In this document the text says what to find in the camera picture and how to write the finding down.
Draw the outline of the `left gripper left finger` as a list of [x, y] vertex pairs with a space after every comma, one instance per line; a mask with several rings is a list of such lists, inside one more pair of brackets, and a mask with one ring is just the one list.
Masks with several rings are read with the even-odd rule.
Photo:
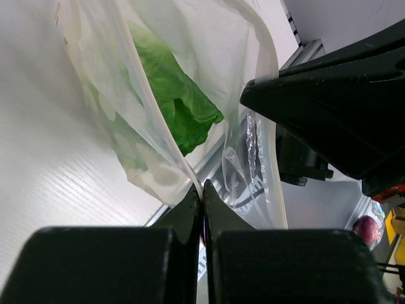
[[45, 227], [24, 244], [2, 303], [194, 303], [195, 188], [149, 227]]

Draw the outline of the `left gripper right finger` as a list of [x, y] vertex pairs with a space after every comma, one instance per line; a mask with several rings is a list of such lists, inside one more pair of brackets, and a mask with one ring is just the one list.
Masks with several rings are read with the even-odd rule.
[[395, 303], [363, 240], [342, 229], [257, 230], [204, 183], [210, 303]]

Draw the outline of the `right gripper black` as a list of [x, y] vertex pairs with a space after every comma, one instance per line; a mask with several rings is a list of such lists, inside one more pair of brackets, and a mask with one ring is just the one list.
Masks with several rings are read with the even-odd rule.
[[[280, 124], [276, 154], [283, 182], [304, 187], [308, 179], [330, 180], [336, 169], [329, 163], [354, 179], [400, 179], [404, 22], [285, 69], [277, 79], [254, 79], [240, 102]], [[378, 203], [403, 203], [404, 181], [362, 192]]]

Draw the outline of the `green lettuce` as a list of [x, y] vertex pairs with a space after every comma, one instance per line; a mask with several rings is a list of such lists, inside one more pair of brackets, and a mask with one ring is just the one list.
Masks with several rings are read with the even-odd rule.
[[[220, 123], [223, 115], [183, 72], [164, 41], [135, 23], [130, 23], [129, 31], [163, 118], [182, 155], [187, 156], [206, 142], [211, 126]], [[107, 84], [116, 86], [115, 97], [128, 101], [144, 121], [140, 111], [142, 103], [132, 87], [128, 69], [118, 57], [115, 42], [109, 37], [100, 40], [92, 35], [87, 50], [95, 56], [97, 68], [115, 65], [114, 75]], [[111, 100], [100, 93], [100, 84], [93, 84], [88, 77], [84, 77], [83, 82], [85, 102], [100, 119], [126, 171], [152, 170], [166, 161], [118, 114]]]

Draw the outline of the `clear zip top bag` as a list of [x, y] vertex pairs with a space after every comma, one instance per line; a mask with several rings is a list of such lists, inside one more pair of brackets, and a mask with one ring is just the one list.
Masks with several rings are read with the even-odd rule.
[[257, 229], [351, 229], [383, 219], [335, 171], [304, 187], [279, 178], [276, 125], [239, 103], [247, 82], [295, 62], [281, 1], [56, 1], [54, 22], [85, 103], [127, 179], [176, 205], [211, 180]]

